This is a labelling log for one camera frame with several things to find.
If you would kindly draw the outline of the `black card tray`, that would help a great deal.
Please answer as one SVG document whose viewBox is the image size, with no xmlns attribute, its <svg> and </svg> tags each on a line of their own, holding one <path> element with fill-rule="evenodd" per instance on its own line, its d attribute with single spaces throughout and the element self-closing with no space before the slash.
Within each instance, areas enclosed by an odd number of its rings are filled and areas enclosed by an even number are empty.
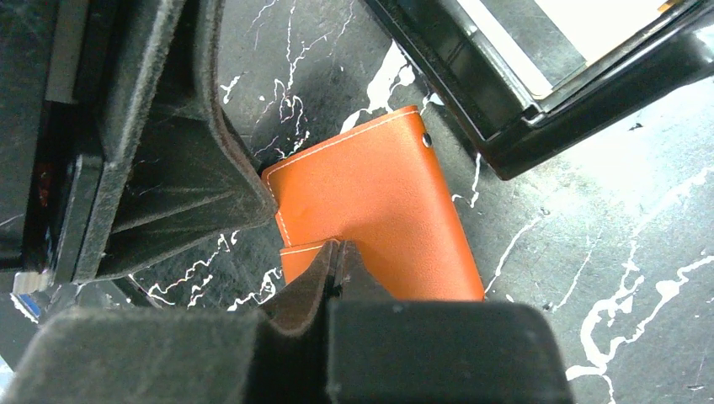
<svg viewBox="0 0 714 404">
<path fill-rule="evenodd" d="M 713 73 L 710 1 L 370 1 L 503 180 Z"/>
</svg>

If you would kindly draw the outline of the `brown leather card holder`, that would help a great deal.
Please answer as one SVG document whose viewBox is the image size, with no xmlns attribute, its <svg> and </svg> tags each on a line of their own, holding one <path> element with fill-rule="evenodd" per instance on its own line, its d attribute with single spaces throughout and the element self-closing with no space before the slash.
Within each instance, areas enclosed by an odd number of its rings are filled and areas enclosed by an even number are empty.
<svg viewBox="0 0 714 404">
<path fill-rule="evenodd" d="M 353 242 L 400 300 L 481 301 L 477 266 L 418 108 L 356 126 L 266 168 L 287 283 L 321 246 Z"/>
</svg>

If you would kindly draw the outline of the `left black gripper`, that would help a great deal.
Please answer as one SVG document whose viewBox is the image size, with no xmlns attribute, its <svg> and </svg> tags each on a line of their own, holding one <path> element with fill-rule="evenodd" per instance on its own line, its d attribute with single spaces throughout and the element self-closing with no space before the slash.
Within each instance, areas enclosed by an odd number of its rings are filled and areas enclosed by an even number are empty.
<svg viewBox="0 0 714 404">
<path fill-rule="evenodd" d="M 85 2 L 77 106 L 45 97 L 57 1 L 1 4 L 1 290 L 117 279 L 277 210 L 218 94 L 222 1 Z"/>
</svg>

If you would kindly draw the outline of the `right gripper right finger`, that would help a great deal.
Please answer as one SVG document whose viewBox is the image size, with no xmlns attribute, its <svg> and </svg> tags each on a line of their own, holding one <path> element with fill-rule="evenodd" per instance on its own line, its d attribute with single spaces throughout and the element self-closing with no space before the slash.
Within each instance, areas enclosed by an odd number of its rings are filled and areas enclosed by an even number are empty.
<svg viewBox="0 0 714 404">
<path fill-rule="evenodd" d="M 508 302 L 396 300 L 352 242 L 332 247 L 332 403 L 571 403 L 545 317 Z"/>
</svg>

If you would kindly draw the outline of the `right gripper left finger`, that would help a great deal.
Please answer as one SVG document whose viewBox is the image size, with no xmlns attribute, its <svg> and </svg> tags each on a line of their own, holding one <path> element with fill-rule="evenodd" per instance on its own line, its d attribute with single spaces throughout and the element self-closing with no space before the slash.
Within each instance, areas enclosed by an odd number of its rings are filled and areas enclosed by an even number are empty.
<svg viewBox="0 0 714 404">
<path fill-rule="evenodd" d="M 35 335 L 4 403 L 324 403 L 339 244 L 243 313 L 72 308 Z"/>
</svg>

